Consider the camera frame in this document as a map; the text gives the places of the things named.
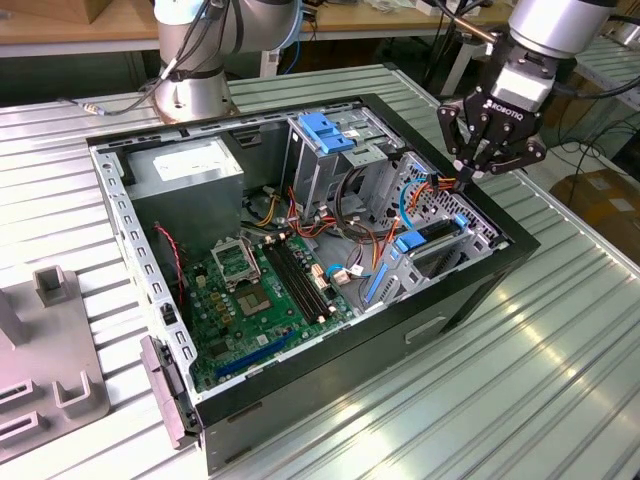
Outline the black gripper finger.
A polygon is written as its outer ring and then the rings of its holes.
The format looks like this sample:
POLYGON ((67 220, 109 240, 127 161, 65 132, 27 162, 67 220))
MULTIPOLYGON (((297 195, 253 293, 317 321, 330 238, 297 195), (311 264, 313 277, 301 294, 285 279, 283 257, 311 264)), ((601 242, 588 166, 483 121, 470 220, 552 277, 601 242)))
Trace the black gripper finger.
POLYGON ((539 138, 511 146, 487 141, 474 156, 462 156, 462 189, 485 174, 502 175, 539 163, 545 158, 546 146, 539 138))
POLYGON ((473 176, 471 164, 471 150, 464 140, 459 118, 464 113, 461 101, 443 102, 437 108, 437 118, 445 147, 454 156, 454 167, 457 171, 454 182, 455 191, 463 191, 473 176))

